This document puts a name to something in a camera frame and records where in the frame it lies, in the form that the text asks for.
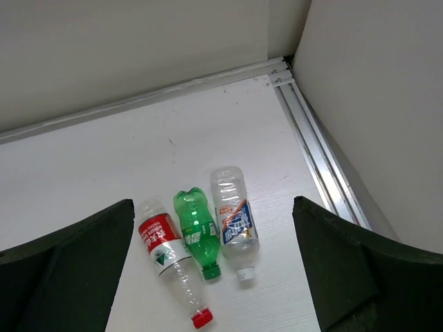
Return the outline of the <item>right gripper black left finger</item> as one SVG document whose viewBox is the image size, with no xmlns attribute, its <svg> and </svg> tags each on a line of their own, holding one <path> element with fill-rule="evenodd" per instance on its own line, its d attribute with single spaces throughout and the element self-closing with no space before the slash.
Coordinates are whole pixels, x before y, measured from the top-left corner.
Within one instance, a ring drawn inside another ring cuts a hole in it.
<svg viewBox="0 0 443 332">
<path fill-rule="evenodd" d="M 104 331 L 133 231 L 124 199 L 1 251 L 1 330 Z"/>
</svg>

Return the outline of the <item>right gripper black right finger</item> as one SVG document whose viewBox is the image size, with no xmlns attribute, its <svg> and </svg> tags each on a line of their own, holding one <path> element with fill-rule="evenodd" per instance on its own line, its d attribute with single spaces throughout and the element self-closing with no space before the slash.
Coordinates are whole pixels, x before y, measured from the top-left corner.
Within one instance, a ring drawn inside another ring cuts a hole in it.
<svg viewBox="0 0 443 332">
<path fill-rule="evenodd" d="M 297 196 L 293 222 L 321 331 L 441 331 L 442 255 Z"/>
</svg>

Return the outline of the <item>red label clear bottle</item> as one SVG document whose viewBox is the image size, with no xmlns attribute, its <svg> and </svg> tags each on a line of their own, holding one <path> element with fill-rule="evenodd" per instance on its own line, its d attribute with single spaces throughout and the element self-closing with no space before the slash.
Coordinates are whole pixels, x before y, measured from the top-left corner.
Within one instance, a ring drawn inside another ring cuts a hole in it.
<svg viewBox="0 0 443 332">
<path fill-rule="evenodd" d="M 201 273 L 165 206 L 156 199 L 143 201 L 136 206 L 135 223 L 171 296 L 187 311 L 194 328 L 208 326 L 213 314 L 206 303 Z"/>
</svg>

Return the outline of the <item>blue white label clear bottle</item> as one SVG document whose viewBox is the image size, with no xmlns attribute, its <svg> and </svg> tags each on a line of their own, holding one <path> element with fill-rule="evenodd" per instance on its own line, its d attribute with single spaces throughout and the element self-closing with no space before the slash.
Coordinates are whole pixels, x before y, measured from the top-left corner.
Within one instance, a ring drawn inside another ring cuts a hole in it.
<svg viewBox="0 0 443 332">
<path fill-rule="evenodd" d="M 250 282 L 260 242 L 243 172 L 237 166 L 218 168 L 210 174 L 210 184 L 222 254 L 239 282 Z"/>
</svg>

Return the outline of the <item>green plastic bottle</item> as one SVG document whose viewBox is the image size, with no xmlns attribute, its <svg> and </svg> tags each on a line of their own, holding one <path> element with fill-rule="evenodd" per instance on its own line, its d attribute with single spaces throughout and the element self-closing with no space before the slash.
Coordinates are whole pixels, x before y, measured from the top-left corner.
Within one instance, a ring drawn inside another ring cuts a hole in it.
<svg viewBox="0 0 443 332">
<path fill-rule="evenodd" d="M 173 206 L 186 246 L 200 265 L 204 279 L 217 279 L 221 276 L 217 263 L 219 232 L 208 209 L 206 195 L 198 187 L 180 191 L 173 198 Z"/>
</svg>

